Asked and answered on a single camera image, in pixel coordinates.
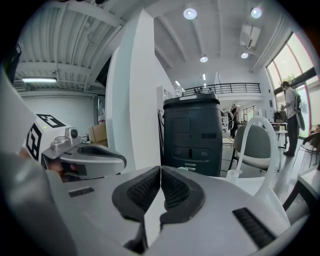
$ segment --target white shirt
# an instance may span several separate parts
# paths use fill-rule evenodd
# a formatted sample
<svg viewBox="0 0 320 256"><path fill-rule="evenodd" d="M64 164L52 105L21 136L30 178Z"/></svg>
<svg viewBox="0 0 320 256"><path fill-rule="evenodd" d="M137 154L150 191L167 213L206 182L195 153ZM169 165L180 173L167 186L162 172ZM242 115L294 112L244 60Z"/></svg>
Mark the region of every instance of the white shirt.
<svg viewBox="0 0 320 256"><path fill-rule="evenodd" d="M286 108L286 115L288 118L293 117L297 112L294 110L294 102L296 97L296 90L291 87L285 91L285 103L289 106Z"/></svg>

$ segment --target tree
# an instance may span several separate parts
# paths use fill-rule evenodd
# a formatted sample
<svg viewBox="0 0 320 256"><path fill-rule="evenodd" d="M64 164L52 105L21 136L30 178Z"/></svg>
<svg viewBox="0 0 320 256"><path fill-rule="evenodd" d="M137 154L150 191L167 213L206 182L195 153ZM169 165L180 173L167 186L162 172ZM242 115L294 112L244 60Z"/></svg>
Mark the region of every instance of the tree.
<svg viewBox="0 0 320 256"><path fill-rule="evenodd" d="M287 82L290 82L292 79L295 79L296 76L294 74L290 74L288 75L286 78L282 79L282 81L287 81Z"/></svg>

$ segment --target round ceiling light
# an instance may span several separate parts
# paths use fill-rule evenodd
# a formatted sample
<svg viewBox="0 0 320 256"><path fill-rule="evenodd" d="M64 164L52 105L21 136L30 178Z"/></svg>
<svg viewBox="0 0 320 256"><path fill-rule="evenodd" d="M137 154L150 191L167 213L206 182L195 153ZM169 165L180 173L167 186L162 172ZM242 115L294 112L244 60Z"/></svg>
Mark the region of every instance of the round ceiling light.
<svg viewBox="0 0 320 256"><path fill-rule="evenodd" d="M251 10L251 16L253 18L259 19L261 15L262 15L262 10L260 8L256 7Z"/></svg>
<svg viewBox="0 0 320 256"><path fill-rule="evenodd" d="M185 9L183 12L183 16L188 20L193 20L195 17L197 17L197 12L195 9Z"/></svg>
<svg viewBox="0 0 320 256"><path fill-rule="evenodd" d="M208 57L207 56L203 56L200 58L201 62L207 62L208 61Z"/></svg>
<svg viewBox="0 0 320 256"><path fill-rule="evenodd" d="M244 52L244 53L241 54L241 58L242 58L242 59L246 59L246 58L248 58L248 56L249 56L249 54L246 53L246 52Z"/></svg>

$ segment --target dark pants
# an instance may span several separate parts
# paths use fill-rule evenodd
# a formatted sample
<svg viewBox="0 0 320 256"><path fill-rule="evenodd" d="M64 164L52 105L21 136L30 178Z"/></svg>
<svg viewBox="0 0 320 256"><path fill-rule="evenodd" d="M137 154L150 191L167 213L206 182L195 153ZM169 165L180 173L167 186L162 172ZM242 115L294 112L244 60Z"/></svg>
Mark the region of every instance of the dark pants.
<svg viewBox="0 0 320 256"><path fill-rule="evenodd" d="M288 137L289 137L289 149L290 154L295 154L298 137L299 137L299 126L296 115L288 118Z"/></svg>
<svg viewBox="0 0 320 256"><path fill-rule="evenodd" d="M238 129L238 122L237 122L237 119L234 119L233 120L233 127L232 129L230 130L230 135L231 137L235 137L236 136L236 130Z"/></svg>

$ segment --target cardboard box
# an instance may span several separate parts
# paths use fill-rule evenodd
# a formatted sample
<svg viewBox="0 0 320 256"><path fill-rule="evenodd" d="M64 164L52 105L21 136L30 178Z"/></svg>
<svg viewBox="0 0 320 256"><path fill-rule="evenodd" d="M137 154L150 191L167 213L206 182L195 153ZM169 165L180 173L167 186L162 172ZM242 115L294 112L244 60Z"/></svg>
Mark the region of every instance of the cardboard box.
<svg viewBox="0 0 320 256"><path fill-rule="evenodd" d="M89 139L94 144L108 147L106 124L101 123L89 128Z"/></svg>

